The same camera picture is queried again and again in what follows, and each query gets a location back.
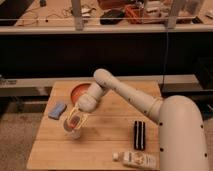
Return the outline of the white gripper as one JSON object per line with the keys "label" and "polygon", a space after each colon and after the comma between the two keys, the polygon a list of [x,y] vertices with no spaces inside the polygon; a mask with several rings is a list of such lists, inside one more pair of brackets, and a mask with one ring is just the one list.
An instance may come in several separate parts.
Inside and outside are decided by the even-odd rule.
{"label": "white gripper", "polygon": [[[78,106],[74,106],[70,113],[68,114],[66,120],[67,123],[69,124],[71,119],[72,119],[72,115],[75,112],[78,112],[79,109],[83,112],[87,112],[87,113],[91,113],[93,112],[98,105],[98,102],[100,100],[100,97],[95,95],[95,94],[89,94],[89,93],[84,93],[83,95],[81,95],[78,100],[77,100],[77,105]],[[81,127],[85,124],[85,122],[87,121],[89,117],[89,114],[83,114],[81,119],[80,119],[80,123],[77,125],[76,130],[81,129]]]}

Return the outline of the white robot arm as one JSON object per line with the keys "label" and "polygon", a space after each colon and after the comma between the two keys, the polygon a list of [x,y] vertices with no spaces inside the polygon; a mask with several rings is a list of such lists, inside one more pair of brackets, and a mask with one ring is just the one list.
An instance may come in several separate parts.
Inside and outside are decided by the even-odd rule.
{"label": "white robot arm", "polygon": [[97,69],[94,82],[75,103],[64,122],[74,130],[85,122],[72,123],[78,111],[93,112],[100,99],[113,90],[129,104],[159,125],[160,171],[210,171],[203,119],[189,98],[174,95],[165,100],[120,82],[109,71]]}

